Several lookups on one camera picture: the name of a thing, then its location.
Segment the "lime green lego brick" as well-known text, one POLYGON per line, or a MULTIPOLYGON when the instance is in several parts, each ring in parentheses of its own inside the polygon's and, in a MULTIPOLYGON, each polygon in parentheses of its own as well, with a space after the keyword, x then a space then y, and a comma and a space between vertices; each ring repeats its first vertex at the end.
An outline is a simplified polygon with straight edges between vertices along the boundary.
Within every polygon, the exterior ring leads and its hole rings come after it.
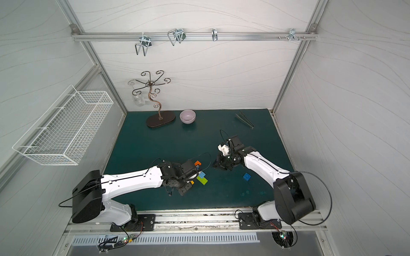
POLYGON ((207 184, 207 182, 208 182, 208 180, 205 178, 205 177, 200 177, 200 176, 198 176, 198 177, 196 177, 196 179, 200 182, 200 183, 202 183, 203 185, 206 185, 207 184))

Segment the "small blue lego brick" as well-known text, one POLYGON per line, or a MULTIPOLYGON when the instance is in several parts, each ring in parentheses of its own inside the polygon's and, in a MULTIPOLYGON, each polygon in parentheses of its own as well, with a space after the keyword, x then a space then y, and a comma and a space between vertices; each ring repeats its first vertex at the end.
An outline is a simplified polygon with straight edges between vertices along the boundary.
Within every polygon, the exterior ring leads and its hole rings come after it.
POLYGON ((244 176, 243 176, 243 179, 244 179, 245 181, 249 181, 249 180, 251 179, 251 175, 248 174, 248 173, 245 173, 244 176))

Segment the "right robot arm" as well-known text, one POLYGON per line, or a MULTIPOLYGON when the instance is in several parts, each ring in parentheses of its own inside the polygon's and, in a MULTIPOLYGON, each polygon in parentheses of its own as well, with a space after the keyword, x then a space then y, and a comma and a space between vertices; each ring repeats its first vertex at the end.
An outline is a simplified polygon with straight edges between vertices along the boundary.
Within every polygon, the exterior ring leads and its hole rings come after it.
POLYGON ((329 212, 324 220, 316 224, 301 220, 316 210, 315 200, 304 177, 305 172, 290 172, 277 166, 254 147, 246 147, 236 135, 218 145, 218 151, 214 167, 232 171, 234 167, 242 165, 255 172, 272 187, 274 199, 253 208, 252 219, 257 228, 275 227, 273 221, 283 221, 288 225, 299 221, 308 226, 319 226, 330 217, 333 210, 331 194, 329 212))

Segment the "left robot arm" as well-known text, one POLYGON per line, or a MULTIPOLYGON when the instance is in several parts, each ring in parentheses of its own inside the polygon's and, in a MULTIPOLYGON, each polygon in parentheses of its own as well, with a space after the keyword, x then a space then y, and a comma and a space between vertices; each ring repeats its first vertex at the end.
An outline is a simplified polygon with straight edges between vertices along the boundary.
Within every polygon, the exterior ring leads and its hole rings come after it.
POLYGON ((144 189, 169 187, 184 195, 192 187, 192 180, 199 176, 199 161, 180 164, 161 162, 146 170, 119 175, 103 175, 90 171, 72 190, 72 217, 75 224, 88 222, 114 223, 117 226, 136 222, 135 208, 114 198, 144 189))

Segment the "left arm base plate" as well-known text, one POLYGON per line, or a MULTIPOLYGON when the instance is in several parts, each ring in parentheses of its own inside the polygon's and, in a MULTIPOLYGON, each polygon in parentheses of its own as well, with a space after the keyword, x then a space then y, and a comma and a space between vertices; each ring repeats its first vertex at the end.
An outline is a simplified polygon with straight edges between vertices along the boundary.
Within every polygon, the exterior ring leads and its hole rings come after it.
POLYGON ((132 232, 132 231, 153 231, 156 215, 154 214, 140 214, 137 217, 132 217, 129 222, 123 226, 111 224, 111 232, 132 232))

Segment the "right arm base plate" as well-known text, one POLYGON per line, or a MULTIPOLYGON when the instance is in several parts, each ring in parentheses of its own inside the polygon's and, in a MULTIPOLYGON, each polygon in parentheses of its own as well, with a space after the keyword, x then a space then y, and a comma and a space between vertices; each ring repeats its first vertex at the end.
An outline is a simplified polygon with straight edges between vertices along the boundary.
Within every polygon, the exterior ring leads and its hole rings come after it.
POLYGON ((282 229, 281 221, 272 219, 265 221, 260 219, 253 213, 239 212, 236 214, 240 230, 256 230, 256 229, 282 229))

